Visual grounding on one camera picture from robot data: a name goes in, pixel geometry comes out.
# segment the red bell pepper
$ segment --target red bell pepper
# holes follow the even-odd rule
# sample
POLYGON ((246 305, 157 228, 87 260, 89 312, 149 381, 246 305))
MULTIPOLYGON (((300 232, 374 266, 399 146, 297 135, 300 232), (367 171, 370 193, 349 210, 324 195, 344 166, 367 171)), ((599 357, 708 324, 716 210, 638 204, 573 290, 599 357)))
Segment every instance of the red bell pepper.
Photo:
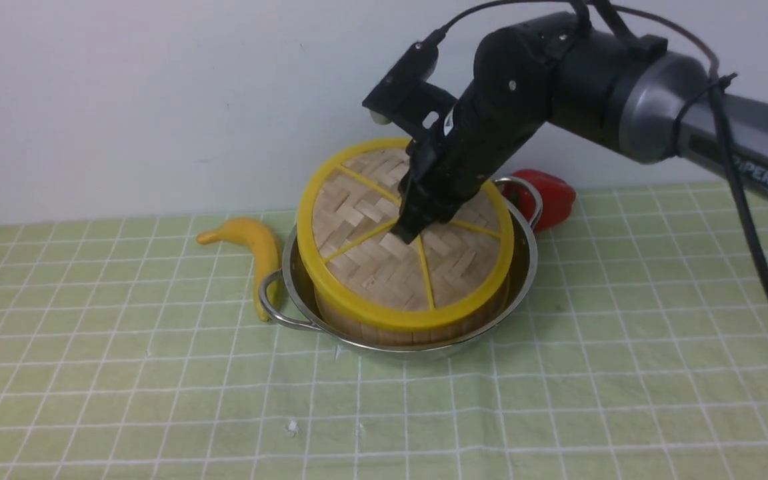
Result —
MULTIPOLYGON (((520 177, 530 182, 541 194, 543 212, 535 231, 547 230, 564 222, 571 215, 573 202, 577 199, 577 192, 564 180, 554 177, 549 173, 538 170, 518 170, 511 174, 512 177, 520 177)), ((503 188, 506 197, 521 214, 528 220, 535 212, 535 200, 526 189, 509 183, 503 188)))

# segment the metal handle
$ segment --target metal handle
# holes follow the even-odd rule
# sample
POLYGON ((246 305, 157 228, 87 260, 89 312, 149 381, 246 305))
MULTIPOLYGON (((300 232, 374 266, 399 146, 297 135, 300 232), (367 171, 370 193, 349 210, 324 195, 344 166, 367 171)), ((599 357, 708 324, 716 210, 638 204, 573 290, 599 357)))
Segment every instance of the metal handle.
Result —
POLYGON ((535 200, 535 211, 533 212, 533 218, 529 219, 529 226, 535 230, 535 226, 541 219, 541 214, 543 212, 543 200, 541 199, 539 190, 530 182, 527 182, 524 179, 519 179, 518 177, 502 177, 502 179, 493 180, 493 184, 496 186, 505 185, 506 183, 516 183, 516 185, 520 185, 527 189, 529 194, 533 196, 533 200, 535 200))
POLYGON ((278 322, 280 325, 283 325, 286 328, 291 328, 293 330, 302 330, 302 331, 322 331, 322 329, 320 329, 314 324, 311 324, 310 322, 305 322, 303 320, 290 319, 283 313, 278 312, 277 308, 271 304, 268 296, 269 285, 271 285, 274 282, 277 282, 277 280, 280 280, 281 276, 283 276, 283 270, 278 268, 278 270, 275 270, 275 271, 272 271, 272 273, 269 273, 269 276, 265 277, 262 280, 262 283, 259 284, 257 295, 259 297, 259 302, 263 305, 263 310, 265 310, 265 312, 268 313, 268 316, 274 319, 275 322, 278 322))

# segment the yellow banana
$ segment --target yellow banana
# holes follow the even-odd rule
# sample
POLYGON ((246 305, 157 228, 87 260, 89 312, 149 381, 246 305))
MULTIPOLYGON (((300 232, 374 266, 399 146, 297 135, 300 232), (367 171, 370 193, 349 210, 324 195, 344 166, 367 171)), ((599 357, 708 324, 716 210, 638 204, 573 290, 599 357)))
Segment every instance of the yellow banana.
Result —
MULTIPOLYGON (((204 231, 197 236, 197 242, 208 245, 215 242, 230 242, 247 247, 253 254, 253 306, 259 319, 266 322, 269 317, 259 301, 258 290, 262 280, 272 271, 280 268, 280 252, 278 240, 268 225, 258 219, 237 217, 229 219, 215 230, 204 231)), ((274 282, 269 285, 268 298, 272 305, 277 306, 279 291, 274 282)))

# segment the woven bamboo lid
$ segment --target woven bamboo lid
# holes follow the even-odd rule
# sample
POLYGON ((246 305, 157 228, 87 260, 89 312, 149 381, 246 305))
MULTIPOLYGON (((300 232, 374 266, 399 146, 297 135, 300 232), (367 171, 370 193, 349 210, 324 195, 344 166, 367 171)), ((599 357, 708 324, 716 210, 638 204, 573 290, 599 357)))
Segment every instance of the woven bamboo lid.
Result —
POLYGON ((390 234, 407 142, 340 152, 309 183, 298 216, 299 252, 317 294, 357 322, 399 331, 445 326, 478 310, 503 285, 514 248, 508 209, 491 183, 411 245, 390 234))

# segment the white debris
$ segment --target white debris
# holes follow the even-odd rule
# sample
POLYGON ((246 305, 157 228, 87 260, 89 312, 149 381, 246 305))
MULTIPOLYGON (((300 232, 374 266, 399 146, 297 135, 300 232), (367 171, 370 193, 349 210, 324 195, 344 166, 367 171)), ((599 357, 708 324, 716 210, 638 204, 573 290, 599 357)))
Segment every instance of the white debris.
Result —
POLYGON ((286 425, 286 434, 290 437, 295 437, 298 435, 298 422, 295 420, 290 420, 289 424, 286 425))

